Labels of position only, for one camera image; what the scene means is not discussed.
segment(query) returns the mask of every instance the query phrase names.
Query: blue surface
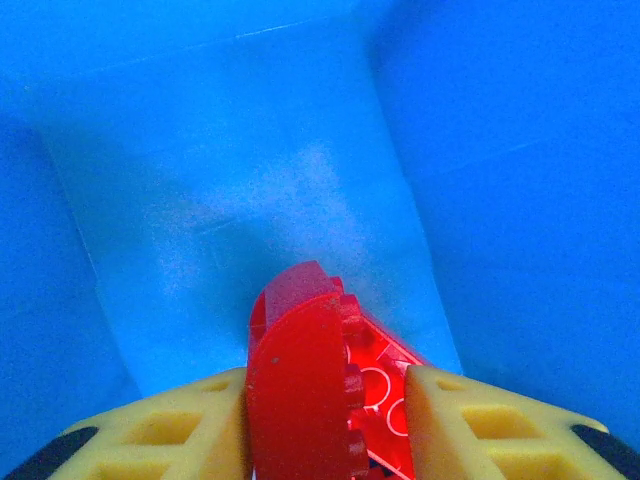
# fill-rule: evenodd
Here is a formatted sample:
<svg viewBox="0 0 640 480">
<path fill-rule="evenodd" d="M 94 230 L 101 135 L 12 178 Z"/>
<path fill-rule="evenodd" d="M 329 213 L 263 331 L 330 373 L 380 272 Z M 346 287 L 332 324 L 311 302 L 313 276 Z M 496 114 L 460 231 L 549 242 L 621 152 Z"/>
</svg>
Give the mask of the blue surface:
<svg viewBox="0 0 640 480">
<path fill-rule="evenodd" d="M 0 475 L 78 419 L 140 397 L 23 94 L 0 78 Z"/>
<path fill-rule="evenodd" d="M 403 2 L 373 68 L 465 372 L 640 447 L 637 2 Z"/>
<path fill-rule="evenodd" d="M 0 71 L 27 85 L 345 13 L 353 0 L 3 0 Z"/>
</svg>

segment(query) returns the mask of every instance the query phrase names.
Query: plastic toy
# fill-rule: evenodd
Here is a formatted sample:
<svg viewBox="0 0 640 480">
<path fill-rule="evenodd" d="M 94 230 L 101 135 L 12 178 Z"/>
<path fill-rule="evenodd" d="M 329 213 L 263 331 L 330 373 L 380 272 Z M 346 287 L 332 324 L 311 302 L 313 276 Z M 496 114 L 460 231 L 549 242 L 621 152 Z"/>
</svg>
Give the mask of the plastic toy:
<svg viewBox="0 0 640 480">
<path fill-rule="evenodd" d="M 423 365 L 316 262 L 265 288 L 249 346 L 247 369 L 82 421 L 6 479 L 640 479 L 601 423 Z"/>
</svg>

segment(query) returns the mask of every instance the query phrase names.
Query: red lego piece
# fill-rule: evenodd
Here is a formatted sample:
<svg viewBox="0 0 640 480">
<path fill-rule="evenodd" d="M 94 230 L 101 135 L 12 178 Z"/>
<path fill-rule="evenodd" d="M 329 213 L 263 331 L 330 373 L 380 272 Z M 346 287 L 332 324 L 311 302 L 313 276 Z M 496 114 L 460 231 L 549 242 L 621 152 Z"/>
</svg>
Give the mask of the red lego piece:
<svg viewBox="0 0 640 480">
<path fill-rule="evenodd" d="M 356 336 L 345 337 L 347 358 L 364 376 L 364 409 L 351 414 L 351 425 L 364 433 L 369 456 L 397 475 L 413 480 L 411 446 L 404 408 L 405 374 L 409 365 L 426 362 L 361 311 Z"/>
<path fill-rule="evenodd" d="M 340 293 L 316 262 L 279 275 L 250 321 L 247 406 L 258 480 L 363 479 L 369 466 L 350 410 L 364 404 L 347 365 Z"/>
<path fill-rule="evenodd" d="M 354 433 L 362 431 L 371 458 L 393 478 L 413 480 L 404 377 L 422 364 L 317 262 L 279 275 L 250 324 L 247 403 L 258 479 L 363 478 L 367 459 Z"/>
</svg>

